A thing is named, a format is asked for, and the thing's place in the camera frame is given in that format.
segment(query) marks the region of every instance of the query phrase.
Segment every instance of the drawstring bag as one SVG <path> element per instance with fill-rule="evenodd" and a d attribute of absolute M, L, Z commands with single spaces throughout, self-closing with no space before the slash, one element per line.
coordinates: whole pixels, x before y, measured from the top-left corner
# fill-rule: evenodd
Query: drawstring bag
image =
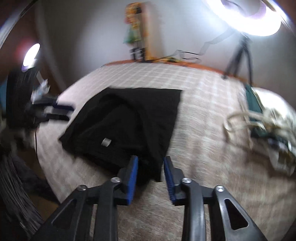
<path fill-rule="evenodd" d="M 229 115 L 224 122 L 227 132 L 248 128 L 251 138 L 263 144 L 276 171 L 292 175 L 296 166 L 296 111 L 279 95 L 246 85 L 248 107 L 240 101 L 242 111 Z M 242 121 L 232 123 L 234 118 Z"/>

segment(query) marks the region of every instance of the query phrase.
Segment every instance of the orange trim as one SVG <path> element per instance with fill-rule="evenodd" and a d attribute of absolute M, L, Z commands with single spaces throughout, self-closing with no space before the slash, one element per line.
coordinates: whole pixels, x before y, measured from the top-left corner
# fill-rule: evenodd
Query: orange trim
<path fill-rule="evenodd" d="M 111 62 L 111 63 L 105 64 L 105 65 L 128 64 L 128 63 L 134 63 L 134 61 L 133 60 L 121 60 L 121 61 Z M 162 62 L 152 62 L 152 63 L 153 64 L 171 64 L 171 65 L 189 67 L 189 68 L 194 68 L 194 69 L 204 69 L 204 70 L 217 72 L 219 74 L 223 74 L 223 71 L 221 71 L 219 69 L 214 69 L 214 68 L 204 66 L 204 65 L 201 65 L 201 64 L 194 64 L 194 63 L 189 63 L 189 62 L 184 62 L 184 61 L 181 61 L 180 63 L 172 63 L 172 62 L 164 62 L 164 63 L 162 63 Z M 241 77 L 236 77 L 236 78 L 239 79 L 243 83 L 248 83 L 248 81 L 246 79 L 244 79 L 244 78 L 241 78 Z"/>

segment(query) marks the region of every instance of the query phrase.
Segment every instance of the silver bolt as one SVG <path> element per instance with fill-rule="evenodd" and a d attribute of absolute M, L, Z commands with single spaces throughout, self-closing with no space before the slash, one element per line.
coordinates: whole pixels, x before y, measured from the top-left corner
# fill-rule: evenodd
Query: silver bolt
<path fill-rule="evenodd" d="M 216 186 L 216 190 L 218 192 L 223 192 L 225 190 L 225 188 L 223 186 Z"/>
<path fill-rule="evenodd" d="M 188 178 L 188 177 L 185 177 L 185 178 L 182 179 L 182 182 L 183 183 L 191 183 L 192 180 L 190 178 Z"/>
<path fill-rule="evenodd" d="M 113 177 L 113 178 L 111 178 L 111 182 L 119 183 L 119 182 L 121 182 L 121 179 L 119 177 Z"/>
<path fill-rule="evenodd" d="M 77 187 L 77 190 L 80 192 L 85 191 L 86 189 L 87 189 L 87 186 L 85 186 L 85 185 L 80 185 Z"/>

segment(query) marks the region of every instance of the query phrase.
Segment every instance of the black tripod leg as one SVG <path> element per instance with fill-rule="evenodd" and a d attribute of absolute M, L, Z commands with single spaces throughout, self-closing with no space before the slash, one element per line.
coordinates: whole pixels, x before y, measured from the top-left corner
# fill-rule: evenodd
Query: black tripod leg
<path fill-rule="evenodd" d="M 243 48 L 240 47 L 237 51 L 237 53 L 234 55 L 233 59 L 229 62 L 225 72 L 223 73 L 222 79 L 226 79 L 227 76 L 229 76 L 231 69 L 234 67 L 235 69 L 238 69 L 237 65 L 240 62 L 240 59 L 242 57 L 242 51 Z"/>
<path fill-rule="evenodd" d="M 247 54 L 248 66 L 249 66 L 249 85 L 253 86 L 253 68 L 252 68 L 251 53 L 247 48 L 245 49 L 245 51 Z"/>

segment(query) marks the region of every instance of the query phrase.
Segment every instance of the gray fabric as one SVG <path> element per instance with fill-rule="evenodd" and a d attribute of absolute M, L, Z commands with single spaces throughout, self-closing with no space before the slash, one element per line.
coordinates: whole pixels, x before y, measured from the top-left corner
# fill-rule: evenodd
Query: gray fabric
<path fill-rule="evenodd" d="M 132 63 L 99 68 L 59 99 L 76 105 L 73 120 L 92 96 L 108 86 L 182 89 L 168 151 L 174 165 L 201 185 L 224 185 L 269 241 L 283 238 L 296 218 L 295 177 L 277 174 L 267 157 L 250 153 L 246 130 L 225 137 L 223 121 L 240 111 L 238 94 L 245 92 L 240 82 L 224 81 L 220 74 L 207 70 Z M 40 165 L 60 201 L 80 184 L 93 187 L 110 178 L 90 161 L 63 150 L 58 138 L 67 125 L 50 121 L 37 133 Z M 151 181 L 145 189 L 136 190 L 129 207 L 118 208 L 119 238 L 181 240 L 183 211 L 171 205 L 165 182 Z"/>

